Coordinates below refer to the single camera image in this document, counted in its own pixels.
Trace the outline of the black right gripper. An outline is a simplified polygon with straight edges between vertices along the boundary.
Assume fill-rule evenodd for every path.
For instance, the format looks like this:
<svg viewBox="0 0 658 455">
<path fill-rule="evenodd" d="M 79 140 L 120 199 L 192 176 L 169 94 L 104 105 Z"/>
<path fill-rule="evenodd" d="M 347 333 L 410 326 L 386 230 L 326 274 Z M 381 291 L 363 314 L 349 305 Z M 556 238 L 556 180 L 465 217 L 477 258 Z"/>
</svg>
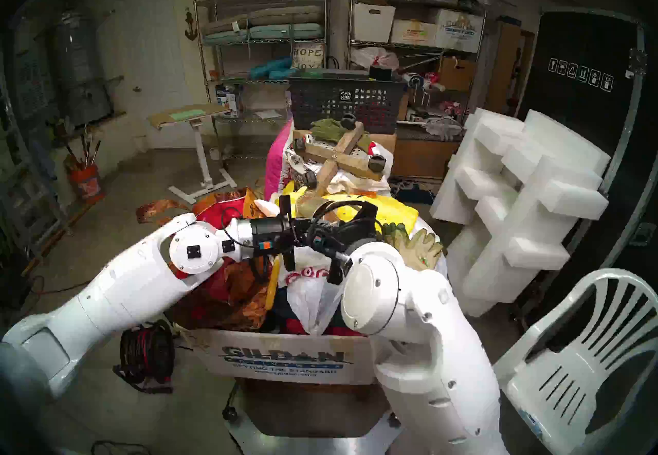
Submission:
<svg viewBox="0 0 658 455">
<path fill-rule="evenodd" d="M 349 221 L 330 222 L 327 214 L 336 213 L 341 207 L 353 207 L 357 213 Z M 311 217 L 307 232 L 307 245 L 330 258 L 327 281 L 340 285 L 351 267 L 351 254 L 359 247 L 376 242 L 377 206 L 367 201 L 324 201 Z"/>
</svg>

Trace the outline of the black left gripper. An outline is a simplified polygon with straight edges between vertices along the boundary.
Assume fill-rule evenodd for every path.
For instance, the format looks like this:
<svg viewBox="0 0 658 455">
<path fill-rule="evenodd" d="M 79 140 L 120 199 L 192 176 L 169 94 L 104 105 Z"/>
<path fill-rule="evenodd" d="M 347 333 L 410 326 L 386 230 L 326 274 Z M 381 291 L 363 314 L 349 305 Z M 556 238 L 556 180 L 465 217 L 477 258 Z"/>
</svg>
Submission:
<svg viewBox="0 0 658 455">
<path fill-rule="evenodd" d="M 282 195 L 279 201 L 277 216 L 251 220 L 253 255 L 282 255 L 286 270 L 294 271 L 294 249 L 307 245 L 310 220 L 293 218 L 289 195 Z"/>
</svg>

